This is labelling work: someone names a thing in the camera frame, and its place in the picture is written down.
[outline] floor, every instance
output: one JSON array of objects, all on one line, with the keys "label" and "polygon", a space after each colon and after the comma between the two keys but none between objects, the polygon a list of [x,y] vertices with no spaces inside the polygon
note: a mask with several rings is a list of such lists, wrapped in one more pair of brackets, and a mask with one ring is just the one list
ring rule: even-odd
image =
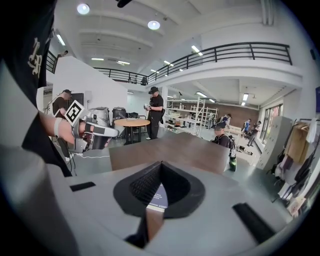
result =
[{"label": "floor", "polygon": [[[171,131],[159,128],[158,138],[165,137]],[[213,130],[204,130],[200,136],[204,136],[207,140],[213,134]],[[141,140],[145,140],[148,135],[142,134]],[[138,135],[134,135],[134,139],[138,140]],[[248,148],[247,139],[241,138],[239,144]],[[72,161],[72,175],[87,176],[91,174],[99,174],[104,172],[111,172],[111,161],[109,155],[109,149],[114,147],[123,147],[125,139],[112,139],[107,148],[103,150],[90,150],[84,152],[83,155],[75,155]],[[54,143],[60,154],[62,152],[59,146]],[[237,152],[237,168],[236,172],[226,170],[223,175],[239,182],[239,184],[255,193],[260,194],[262,197],[267,198],[269,201],[273,201],[276,198],[278,191],[281,189],[278,185],[275,185],[276,179],[273,175],[266,174],[265,171],[255,168],[255,163],[260,157],[260,152],[255,145],[250,147],[253,155],[247,155],[245,153]],[[289,223],[292,220],[291,215],[280,200],[273,203],[283,218]]]}]

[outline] white wall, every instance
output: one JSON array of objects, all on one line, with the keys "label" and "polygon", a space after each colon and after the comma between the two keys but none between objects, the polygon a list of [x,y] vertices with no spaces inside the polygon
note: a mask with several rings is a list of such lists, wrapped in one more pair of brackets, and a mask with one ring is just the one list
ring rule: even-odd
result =
[{"label": "white wall", "polygon": [[57,95],[65,89],[83,94],[91,91],[89,107],[108,107],[110,118],[114,107],[127,106],[124,86],[72,56],[60,58],[55,69],[52,94]]},{"label": "white wall", "polygon": [[150,95],[147,92],[133,91],[133,94],[127,95],[126,111],[128,113],[136,112],[140,116],[145,116],[144,104],[149,104]]}]

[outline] black foam insert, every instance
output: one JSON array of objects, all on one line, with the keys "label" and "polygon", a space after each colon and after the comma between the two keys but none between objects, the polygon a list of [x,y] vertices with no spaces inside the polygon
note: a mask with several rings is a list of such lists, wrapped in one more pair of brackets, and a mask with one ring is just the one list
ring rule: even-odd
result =
[{"label": "black foam insert", "polygon": [[126,214],[143,217],[161,183],[168,200],[165,219],[190,215],[205,197],[205,186],[198,178],[167,162],[155,162],[119,181],[113,196]]}]

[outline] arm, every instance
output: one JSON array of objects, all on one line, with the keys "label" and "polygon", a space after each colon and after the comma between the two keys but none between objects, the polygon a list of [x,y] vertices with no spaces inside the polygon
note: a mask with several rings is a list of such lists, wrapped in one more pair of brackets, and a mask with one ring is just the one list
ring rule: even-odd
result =
[{"label": "arm", "polygon": [[[41,123],[46,131],[46,134],[48,136],[55,136],[55,122],[56,119],[55,117],[52,117],[50,115],[44,114],[42,112],[39,111],[39,115],[40,115],[40,120]],[[85,124],[81,123],[79,125],[79,133],[84,133],[85,132]],[[59,136],[64,139],[66,142],[69,142],[71,144],[75,143],[75,138],[72,135],[71,132],[71,125],[67,120],[62,120],[59,124]]]}]

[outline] black metal railing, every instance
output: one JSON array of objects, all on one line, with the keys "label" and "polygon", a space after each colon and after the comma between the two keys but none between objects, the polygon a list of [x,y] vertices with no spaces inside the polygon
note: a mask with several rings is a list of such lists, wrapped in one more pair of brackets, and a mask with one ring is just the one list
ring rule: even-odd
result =
[{"label": "black metal railing", "polygon": [[131,83],[142,86],[148,84],[147,75],[112,68],[95,67],[95,69],[117,82]]},{"label": "black metal railing", "polygon": [[177,59],[149,75],[148,83],[162,77],[181,72],[208,62],[218,62],[227,59],[241,58],[245,60],[271,59],[292,65],[289,45],[272,42],[238,42],[224,44],[201,50]]},{"label": "black metal railing", "polygon": [[55,73],[56,65],[57,65],[57,57],[53,55],[51,51],[48,52],[46,57],[46,69],[51,73]]}]

